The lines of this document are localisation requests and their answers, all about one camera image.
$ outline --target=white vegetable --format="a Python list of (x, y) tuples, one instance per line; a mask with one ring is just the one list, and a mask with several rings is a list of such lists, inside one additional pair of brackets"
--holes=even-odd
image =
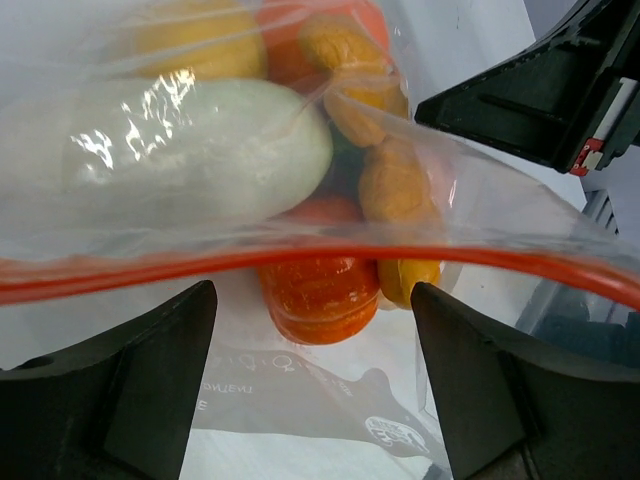
[(331, 157), (316, 109), (262, 80), (117, 80), (0, 112), (2, 193), (83, 225), (263, 220), (313, 193)]

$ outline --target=printed logo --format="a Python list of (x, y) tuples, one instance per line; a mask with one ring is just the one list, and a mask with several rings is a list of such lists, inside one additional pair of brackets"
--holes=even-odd
[(369, 433), (385, 447), (393, 447), (399, 443), (426, 455), (430, 453), (422, 435), (407, 425), (382, 417), (369, 417), (364, 424)]

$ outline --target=black object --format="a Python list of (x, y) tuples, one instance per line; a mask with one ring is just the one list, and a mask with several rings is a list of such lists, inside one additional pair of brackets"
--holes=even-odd
[(640, 0), (582, 0), (519, 55), (422, 102), (418, 123), (585, 175), (640, 145)]
[(0, 477), (177, 479), (216, 308), (213, 284), (202, 282), (0, 372)]
[(454, 478), (640, 478), (640, 371), (549, 345), (431, 285), (412, 304)]

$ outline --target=white surface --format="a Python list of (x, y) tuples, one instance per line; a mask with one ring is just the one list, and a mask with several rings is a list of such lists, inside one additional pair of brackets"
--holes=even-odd
[[(522, 0), (386, 0), (390, 17), (403, 18), (411, 26), (402, 32), (409, 37), (412, 56), (405, 57), (420, 67), (421, 81), (410, 86), (412, 103), (485, 70), (508, 58), (533, 41)], [(559, 195), (579, 207), (579, 181), (560, 177), (519, 159), (501, 160), (517, 166), (548, 184)], [(454, 294), (498, 319), (513, 318), (531, 295), (535, 280), (521, 277), (521, 283), (507, 281), (485, 269), (465, 268)], [(92, 297), (60, 300), (2, 310), (0, 322), (0, 366), (11, 367), (30, 357), (81, 341), (156, 306), (175, 294), (187, 280), (172, 287), (156, 285)], [(421, 391), (422, 362), (416, 362), (414, 326), (407, 312), (381, 313), (365, 334), (347, 342), (352, 356), (331, 355), (327, 367), (343, 365), (344, 375), (357, 375), (372, 364), (392, 380), (398, 401), (415, 411), (425, 392)], [(386, 354), (379, 348), (384, 345)], [(278, 463), (281, 458), (288, 458)], [(339, 467), (348, 468), (339, 473)], [(428, 461), (422, 458), (399, 461), (364, 443), (339, 440), (233, 435), (194, 431), (183, 467), (183, 478), (393, 478), (420, 479)], [(287, 470), (300, 469), (297, 472)]]

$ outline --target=red tomato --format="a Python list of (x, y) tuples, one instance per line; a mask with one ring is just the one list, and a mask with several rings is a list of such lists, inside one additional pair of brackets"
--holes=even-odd
[(322, 80), (323, 74), (307, 61), (298, 45), (300, 27), (314, 13), (349, 15), (388, 52), (384, 15), (371, 0), (264, 0), (256, 20), (267, 47), (272, 82), (308, 91)]
[[(358, 207), (341, 197), (309, 200), (290, 215), (319, 224), (362, 221)], [(374, 260), (308, 259), (260, 267), (258, 274), (271, 319), (296, 343), (346, 340), (366, 327), (378, 309)]]

